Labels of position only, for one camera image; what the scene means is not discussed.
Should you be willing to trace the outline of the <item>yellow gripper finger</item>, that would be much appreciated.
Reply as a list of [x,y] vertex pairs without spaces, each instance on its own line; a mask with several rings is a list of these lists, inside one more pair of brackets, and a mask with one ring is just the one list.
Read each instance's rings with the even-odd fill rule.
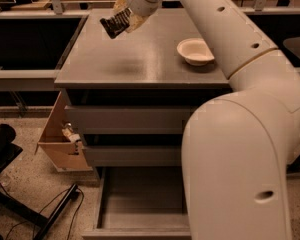
[[127,7],[126,0],[116,0],[114,6],[113,6],[113,12],[115,14],[121,12]]
[[135,13],[132,13],[129,16],[129,26],[126,29],[126,32],[131,33],[133,31],[135,31],[136,29],[141,27],[146,22],[147,19],[148,19],[148,17],[143,17],[143,16],[139,16]]

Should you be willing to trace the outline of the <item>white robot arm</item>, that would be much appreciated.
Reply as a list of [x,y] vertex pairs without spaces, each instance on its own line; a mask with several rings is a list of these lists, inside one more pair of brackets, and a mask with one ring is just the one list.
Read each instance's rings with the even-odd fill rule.
[[[149,16],[160,0],[126,0]],[[232,93],[200,106],[183,134],[192,240],[292,240],[286,163],[300,143],[300,75],[231,0],[180,0]]]

